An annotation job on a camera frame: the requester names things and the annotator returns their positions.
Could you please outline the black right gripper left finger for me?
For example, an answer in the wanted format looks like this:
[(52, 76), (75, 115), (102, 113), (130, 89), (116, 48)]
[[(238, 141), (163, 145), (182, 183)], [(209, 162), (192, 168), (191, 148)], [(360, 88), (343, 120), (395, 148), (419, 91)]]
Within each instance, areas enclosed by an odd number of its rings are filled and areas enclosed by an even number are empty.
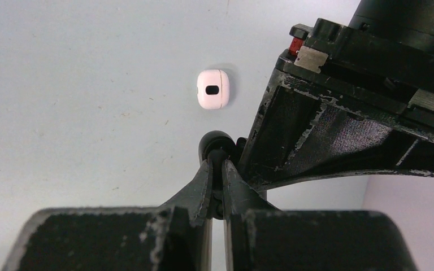
[(212, 167), (157, 207), (46, 208), (3, 270), (210, 270)]

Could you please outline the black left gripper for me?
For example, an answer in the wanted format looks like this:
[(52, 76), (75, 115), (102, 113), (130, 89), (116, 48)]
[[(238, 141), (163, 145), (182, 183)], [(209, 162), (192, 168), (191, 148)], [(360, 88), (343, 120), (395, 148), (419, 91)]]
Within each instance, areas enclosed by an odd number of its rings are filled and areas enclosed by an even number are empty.
[(434, 178), (434, 53), (373, 29), (325, 19), (291, 28), (237, 167), (250, 186)]

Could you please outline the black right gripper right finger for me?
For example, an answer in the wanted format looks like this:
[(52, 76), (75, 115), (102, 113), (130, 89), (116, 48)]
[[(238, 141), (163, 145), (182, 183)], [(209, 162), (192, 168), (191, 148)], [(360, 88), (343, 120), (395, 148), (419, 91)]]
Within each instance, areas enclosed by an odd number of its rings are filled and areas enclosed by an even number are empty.
[(229, 160), (222, 165), (228, 270), (416, 270), (397, 225), (378, 211), (282, 211)]

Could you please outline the black cylindrical cap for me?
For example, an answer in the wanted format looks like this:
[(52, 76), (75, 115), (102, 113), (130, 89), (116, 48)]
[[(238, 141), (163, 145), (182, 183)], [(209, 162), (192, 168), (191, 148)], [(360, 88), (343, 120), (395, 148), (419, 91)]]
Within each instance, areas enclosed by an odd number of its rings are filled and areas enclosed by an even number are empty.
[(211, 171), (212, 193), (210, 212), (212, 218), (222, 220), (223, 214), (223, 178), (222, 166), (230, 160), (238, 166), (247, 139), (240, 137), (235, 142), (227, 133), (213, 130), (206, 133), (199, 142), (199, 158), (206, 161)]

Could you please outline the white earbud charging case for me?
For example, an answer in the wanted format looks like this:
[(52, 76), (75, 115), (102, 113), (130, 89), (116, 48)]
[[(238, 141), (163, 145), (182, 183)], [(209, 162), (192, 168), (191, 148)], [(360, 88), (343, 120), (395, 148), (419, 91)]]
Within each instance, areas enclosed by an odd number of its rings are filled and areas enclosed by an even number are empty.
[(197, 99), (206, 110), (218, 110), (229, 102), (230, 84), (226, 72), (220, 69), (202, 71), (197, 77)]

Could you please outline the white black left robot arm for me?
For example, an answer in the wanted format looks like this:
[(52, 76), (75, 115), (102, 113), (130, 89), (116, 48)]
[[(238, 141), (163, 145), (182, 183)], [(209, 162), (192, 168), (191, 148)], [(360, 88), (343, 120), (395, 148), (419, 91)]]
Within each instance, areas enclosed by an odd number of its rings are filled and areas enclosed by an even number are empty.
[(249, 185), (434, 178), (434, 1), (361, 1), (292, 26), (238, 164)]

